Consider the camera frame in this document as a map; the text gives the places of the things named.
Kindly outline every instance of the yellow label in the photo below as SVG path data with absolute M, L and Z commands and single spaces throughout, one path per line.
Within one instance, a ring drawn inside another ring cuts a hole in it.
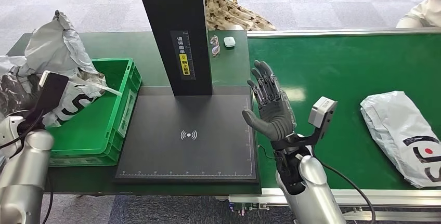
M 186 54 L 179 54 L 180 66 L 184 75 L 190 75 L 190 67 L 188 67 L 188 60 Z
M 187 55 L 186 54 L 179 54 L 180 61 L 187 61 Z

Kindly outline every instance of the crumpled plastic bag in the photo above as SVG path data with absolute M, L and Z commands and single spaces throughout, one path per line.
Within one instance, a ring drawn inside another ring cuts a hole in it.
M 392 91 L 360 105 L 372 138 L 404 178 L 417 188 L 441 186 L 441 144 L 412 100 Z
M 58 10 L 51 22 L 34 32 L 24 51 L 24 61 L 23 57 L 0 58 L 3 117 L 32 108 L 39 92 L 38 80 L 46 70 L 69 77 L 60 105 L 43 117 L 46 127 L 61 126 L 109 89 L 73 25 Z

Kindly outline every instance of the person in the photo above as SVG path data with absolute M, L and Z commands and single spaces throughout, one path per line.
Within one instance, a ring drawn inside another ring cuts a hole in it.
M 205 0 L 205 20 L 209 30 L 275 30 L 268 20 L 229 0 Z
M 410 10 L 397 28 L 441 27 L 441 0 L 425 0 Z

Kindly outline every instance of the black scanning platform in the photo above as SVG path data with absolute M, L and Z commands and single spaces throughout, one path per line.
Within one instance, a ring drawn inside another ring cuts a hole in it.
M 174 96 L 142 87 L 116 171 L 117 183 L 258 184 L 248 86 L 214 87 L 211 96 Z

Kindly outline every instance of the green table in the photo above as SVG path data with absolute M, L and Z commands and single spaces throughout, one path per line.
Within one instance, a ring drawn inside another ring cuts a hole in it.
M 227 50 L 221 46 L 218 56 L 211 58 L 214 85 L 246 85 L 250 78 L 247 33 L 216 32 L 219 39 L 233 36 L 237 46 Z M 9 56 L 23 55 L 32 34 L 23 35 L 9 51 Z M 168 78 L 151 32 L 81 33 L 80 37 L 91 58 L 133 58 L 144 86 L 169 86 Z M 56 193 L 74 194 L 171 194 L 228 195 L 260 193 L 261 188 L 244 185 L 118 185 L 113 183 L 116 167 L 50 168 Z
M 250 77 L 250 62 L 267 61 L 290 97 L 299 133 L 312 132 L 307 118 L 320 96 L 339 101 L 328 133 L 317 146 L 317 155 L 366 189 L 375 205 L 441 206 L 440 191 L 415 190 L 403 180 L 371 139 L 359 113 L 359 103 L 367 95 L 404 90 L 433 130 L 441 133 L 441 120 L 437 117 L 441 88 L 432 86 L 441 67 L 438 31 L 248 33 L 248 43 L 245 32 L 225 31 L 216 35 L 219 39 L 233 36 L 237 45 L 233 50 L 222 46 L 220 57 L 211 57 L 213 84 L 244 85 Z M 168 85 L 151 33 L 84 33 L 80 36 L 92 58 L 132 57 L 144 85 Z M 22 55 L 29 37 L 24 35 L 9 54 Z M 257 135 L 257 140 L 267 151 L 271 150 L 266 138 Z M 56 178 L 57 193 L 210 194 L 229 195 L 231 202 L 286 204 L 275 183 L 274 162 L 266 158 L 262 150 L 259 150 L 259 169 L 261 185 L 257 187 L 116 185 L 112 183 L 114 167 L 51 168 L 50 174 Z M 346 182 L 327 174 L 340 204 L 364 205 Z

